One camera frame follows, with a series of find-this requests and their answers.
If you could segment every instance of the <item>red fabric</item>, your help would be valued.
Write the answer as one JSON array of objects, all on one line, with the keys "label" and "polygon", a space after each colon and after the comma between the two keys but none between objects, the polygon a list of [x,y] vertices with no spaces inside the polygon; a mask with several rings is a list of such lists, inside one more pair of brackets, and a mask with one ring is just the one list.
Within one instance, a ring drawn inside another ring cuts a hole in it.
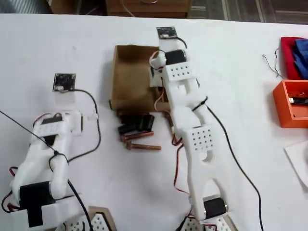
[{"label": "red fabric", "polygon": [[301,75],[298,73],[294,65],[294,58],[292,55],[293,47],[295,46],[295,40],[302,39],[299,37],[281,37],[281,48],[284,56],[284,64],[287,72],[288,79],[301,79]]}]

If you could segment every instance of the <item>copper standoff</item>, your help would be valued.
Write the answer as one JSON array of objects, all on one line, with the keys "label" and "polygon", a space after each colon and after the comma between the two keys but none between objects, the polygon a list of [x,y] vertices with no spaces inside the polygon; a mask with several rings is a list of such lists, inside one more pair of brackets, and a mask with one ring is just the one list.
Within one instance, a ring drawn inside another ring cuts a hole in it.
[{"label": "copper standoff", "polygon": [[121,141],[122,142],[126,142],[129,140],[133,140],[133,139],[137,139],[137,138],[142,138],[142,137],[147,137],[147,136],[152,136],[154,135],[153,131],[143,131],[143,132],[139,132],[136,134],[131,134],[131,135],[122,135],[121,136]]},{"label": "copper standoff", "polygon": [[127,141],[126,148],[128,150],[131,150],[132,148],[135,149],[145,149],[145,150],[152,150],[152,151],[160,151],[162,150],[161,146],[152,146],[152,145],[144,145],[144,144],[137,144],[137,143],[131,143],[131,141]]}]

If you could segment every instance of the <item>blue fabric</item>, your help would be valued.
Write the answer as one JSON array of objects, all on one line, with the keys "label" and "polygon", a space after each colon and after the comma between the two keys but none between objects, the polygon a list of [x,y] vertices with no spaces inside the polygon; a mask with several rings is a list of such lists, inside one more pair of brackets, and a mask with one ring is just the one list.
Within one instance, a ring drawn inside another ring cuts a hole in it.
[{"label": "blue fabric", "polygon": [[294,64],[303,79],[308,80],[308,39],[296,39],[293,49]]}]

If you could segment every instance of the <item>orange plastic case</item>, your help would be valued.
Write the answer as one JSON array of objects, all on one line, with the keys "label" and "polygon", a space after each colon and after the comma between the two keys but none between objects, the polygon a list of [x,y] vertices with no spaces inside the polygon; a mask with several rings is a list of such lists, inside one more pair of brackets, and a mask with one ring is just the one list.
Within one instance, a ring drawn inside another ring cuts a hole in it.
[{"label": "orange plastic case", "polygon": [[308,105],[293,105],[289,98],[308,98],[308,80],[283,80],[273,91],[282,128],[308,128]]}]

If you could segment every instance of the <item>wooden drawer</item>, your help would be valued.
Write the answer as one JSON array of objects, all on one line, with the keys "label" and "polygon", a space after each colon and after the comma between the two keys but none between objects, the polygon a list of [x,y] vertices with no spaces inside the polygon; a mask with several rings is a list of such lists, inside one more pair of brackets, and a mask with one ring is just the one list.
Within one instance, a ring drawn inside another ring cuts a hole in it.
[{"label": "wooden drawer", "polygon": [[[177,12],[162,12],[162,13],[145,13],[145,12],[134,12],[135,17],[138,18],[186,18],[187,13],[177,13]],[[110,12],[110,16],[122,16],[122,17],[131,17],[127,12]]]},{"label": "wooden drawer", "polygon": [[[190,0],[124,0],[130,12],[188,12]],[[108,13],[125,12],[122,0],[108,0]]]}]

